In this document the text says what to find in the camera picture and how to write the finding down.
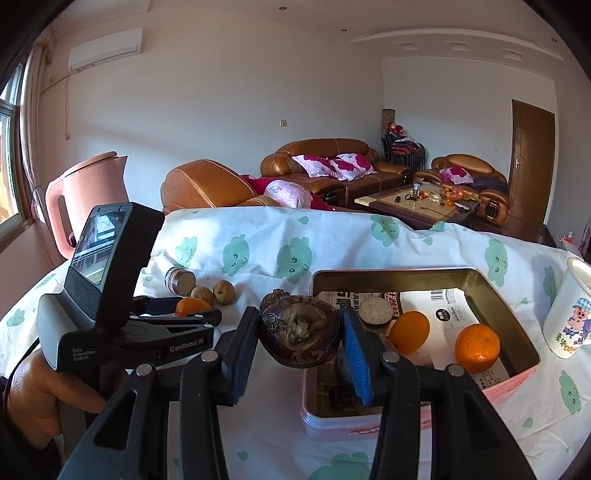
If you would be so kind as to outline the left hand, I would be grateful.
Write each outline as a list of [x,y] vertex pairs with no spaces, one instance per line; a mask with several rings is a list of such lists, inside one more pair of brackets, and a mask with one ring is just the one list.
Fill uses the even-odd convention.
[[81,379],[54,371],[41,350],[35,350],[15,370],[7,414],[27,441],[45,448],[61,433],[57,402],[98,414],[106,402]]

